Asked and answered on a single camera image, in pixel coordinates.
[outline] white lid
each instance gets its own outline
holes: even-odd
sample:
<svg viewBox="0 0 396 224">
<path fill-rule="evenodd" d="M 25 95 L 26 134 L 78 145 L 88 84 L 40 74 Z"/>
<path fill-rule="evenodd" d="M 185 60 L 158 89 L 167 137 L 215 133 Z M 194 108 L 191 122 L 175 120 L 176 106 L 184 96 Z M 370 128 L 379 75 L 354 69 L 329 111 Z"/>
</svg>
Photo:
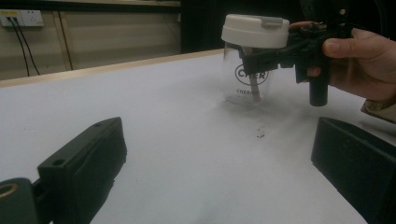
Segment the white lid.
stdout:
<svg viewBox="0 0 396 224">
<path fill-rule="evenodd" d="M 288 42 L 289 24 L 282 18 L 230 14 L 221 39 L 242 47 L 280 49 Z"/>
</svg>

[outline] glass beaker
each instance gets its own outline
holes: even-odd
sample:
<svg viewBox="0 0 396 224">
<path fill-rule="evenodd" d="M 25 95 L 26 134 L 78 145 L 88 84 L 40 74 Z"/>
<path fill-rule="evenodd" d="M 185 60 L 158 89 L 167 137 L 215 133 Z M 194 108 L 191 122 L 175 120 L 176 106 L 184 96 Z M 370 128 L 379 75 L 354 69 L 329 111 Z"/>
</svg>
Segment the glass beaker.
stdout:
<svg viewBox="0 0 396 224">
<path fill-rule="evenodd" d="M 268 97 L 273 71 L 246 74 L 237 46 L 226 42 L 220 79 L 224 99 L 237 105 L 259 105 Z"/>
</svg>

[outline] white table surface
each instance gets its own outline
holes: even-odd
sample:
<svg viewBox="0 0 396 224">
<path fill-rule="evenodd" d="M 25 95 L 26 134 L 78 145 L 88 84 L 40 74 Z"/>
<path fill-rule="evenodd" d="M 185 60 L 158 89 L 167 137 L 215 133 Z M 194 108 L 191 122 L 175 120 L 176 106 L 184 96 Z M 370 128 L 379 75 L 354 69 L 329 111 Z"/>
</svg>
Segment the white table surface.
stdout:
<svg viewBox="0 0 396 224">
<path fill-rule="evenodd" d="M 108 223 L 366 223 L 310 160 L 318 117 L 396 145 L 396 125 L 359 97 L 276 70 L 271 97 L 246 108 L 219 94 L 222 54 L 0 88 L 0 181 L 36 167 L 97 121 L 121 117 L 127 162 L 94 218 Z"/>
</svg>

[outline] cable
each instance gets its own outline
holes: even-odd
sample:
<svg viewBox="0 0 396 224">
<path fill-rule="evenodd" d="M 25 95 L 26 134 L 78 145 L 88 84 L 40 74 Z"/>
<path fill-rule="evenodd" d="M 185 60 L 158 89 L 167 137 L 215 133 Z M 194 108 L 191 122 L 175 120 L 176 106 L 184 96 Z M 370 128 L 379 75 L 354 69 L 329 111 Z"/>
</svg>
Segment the cable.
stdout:
<svg viewBox="0 0 396 224">
<path fill-rule="evenodd" d="M 154 2 L 155 2 L 158 6 L 161 6 L 160 1 L 155 0 Z M 176 40 L 176 42 L 177 42 L 178 44 L 180 44 L 180 40 L 179 40 L 179 38 L 177 37 L 177 34 L 175 34 L 175 32 L 173 31 L 173 29 L 169 26 L 168 22 L 166 21 L 165 14 L 163 14 L 163 13 L 161 13 L 161 14 L 163 15 L 163 21 L 165 22 L 166 27 L 167 27 L 168 30 L 171 32 L 171 34 L 172 34 L 172 36 L 174 37 L 174 39 Z"/>
<path fill-rule="evenodd" d="M 27 43 L 26 38 L 24 37 L 23 31 L 22 31 L 22 29 L 20 27 L 20 24 L 18 23 L 17 18 L 13 18 L 13 19 L 14 19 L 15 23 L 17 23 L 18 30 L 21 32 L 22 38 L 23 38 L 23 40 L 24 40 L 24 42 L 26 44 L 27 49 L 29 50 L 30 59 L 32 60 L 33 66 L 35 67 L 35 70 L 37 71 L 37 74 L 40 76 L 40 73 L 38 72 L 37 66 L 35 66 L 35 60 L 33 60 L 32 51 L 30 51 L 29 44 Z"/>
<path fill-rule="evenodd" d="M 10 17 L 7 17 L 7 20 L 8 20 L 9 22 L 11 22 L 12 27 L 14 28 L 15 34 L 17 35 L 18 39 L 20 40 L 20 44 L 21 44 L 21 48 L 22 48 L 22 52 L 23 52 L 23 59 L 24 59 L 24 61 L 25 61 L 25 66 L 26 66 L 26 72 L 27 72 L 27 76 L 29 77 L 29 76 L 30 76 L 30 74 L 29 74 L 29 66 L 28 66 L 28 64 L 27 64 L 26 54 L 25 54 L 25 52 L 24 52 L 24 48 L 23 48 L 23 44 L 22 44 L 20 35 L 18 34 L 18 31 L 17 31 L 17 28 L 15 27 L 14 21 L 12 21 L 12 19 L 11 19 Z"/>
</svg>

